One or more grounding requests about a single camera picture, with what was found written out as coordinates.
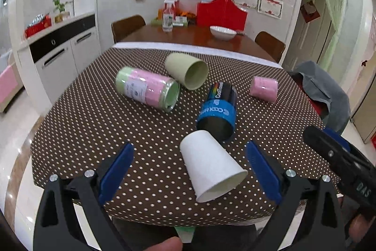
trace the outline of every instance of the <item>orange bag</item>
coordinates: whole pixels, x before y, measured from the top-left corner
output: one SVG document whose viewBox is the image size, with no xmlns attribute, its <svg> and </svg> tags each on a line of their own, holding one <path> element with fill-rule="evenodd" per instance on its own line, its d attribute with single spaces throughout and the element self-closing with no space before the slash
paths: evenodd
<svg viewBox="0 0 376 251">
<path fill-rule="evenodd" d="M 247 12 L 239 9 L 232 0 L 213 0 L 197 5 L 197 25 L 221 26 L 244 31 Z"/>
</svg>

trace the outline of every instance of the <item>white bowl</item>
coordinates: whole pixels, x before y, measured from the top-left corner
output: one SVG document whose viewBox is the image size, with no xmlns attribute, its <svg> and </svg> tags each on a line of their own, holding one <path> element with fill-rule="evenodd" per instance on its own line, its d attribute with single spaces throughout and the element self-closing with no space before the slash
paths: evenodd
<svg viewBox="0 0 376 251">
<path fill-rule="evenodd" d="M 224 40 L 224 41 L 231 40 L 236 35 L 235 30 L 224 28 L 224 27 L 219 27 L 219 26 L 210 26 L 210 32 L 217 39 Z"/>
</svg>

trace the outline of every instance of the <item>pink cup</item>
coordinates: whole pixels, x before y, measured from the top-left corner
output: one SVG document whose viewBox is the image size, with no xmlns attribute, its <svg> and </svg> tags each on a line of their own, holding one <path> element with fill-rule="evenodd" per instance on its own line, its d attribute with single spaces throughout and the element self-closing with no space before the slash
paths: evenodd
<svg viewBox="0 0 376 251">
<path fill-rule="evenodd" d="M 253 97 L 275 103 L 278 95 L 278 81 L 276 79 L 253 76 L 249 93 Z"/>
</svg>

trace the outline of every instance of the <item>potted plant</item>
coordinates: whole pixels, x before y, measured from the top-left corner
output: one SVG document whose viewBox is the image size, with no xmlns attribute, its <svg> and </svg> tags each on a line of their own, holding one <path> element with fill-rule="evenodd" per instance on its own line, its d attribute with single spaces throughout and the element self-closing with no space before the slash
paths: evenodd
<svg viewBox="0 0 376 251">
<path fill-rule="evenodd" d="M 59 11 L 59 14 L 55 16 L 55 23 L 60 23 L 63 21 L 63 19 L 66 19 L 67 17 L 70 17 L 70 12 L 65 11 L 65 5 L 70 4 L 71 1 L 67 2 L 60 2 L 60 0 L 52 0 L 53 4 L 55 5 L 55 11 Z"/>
</svg>

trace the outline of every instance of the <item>drawer handle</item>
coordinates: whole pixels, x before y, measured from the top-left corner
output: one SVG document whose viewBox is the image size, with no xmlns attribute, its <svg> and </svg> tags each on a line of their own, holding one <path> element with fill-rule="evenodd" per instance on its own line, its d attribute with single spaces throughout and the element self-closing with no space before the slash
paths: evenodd
<svg viewBox="0 0 376 251">
<path fill-rule="evenodd" d="M 49 66 L 52 62 L 54 62 L 59 56 L 61 56 L 63 53 L 65 53 L 65 51 L 67 51 L 66 49 L 61 49 L 60 51 L 58 51 L 57 53 L 55 53 L 52 57 L 50 57 L 46 62 L 44 62 L 44 65 L 42 67 L 42 69 L 44 69 L 45 67 Z"/>
<path fill-rule="evenodd" d="M 88 34 L 85 34 L 83 37 L 80 37 L 79 39 L 77 39 L 76 41 L 76 45 L 84 40 L 86 40 L 88 37 L 91 37 L 91 32 L 88 33 Z"/>
</svg>

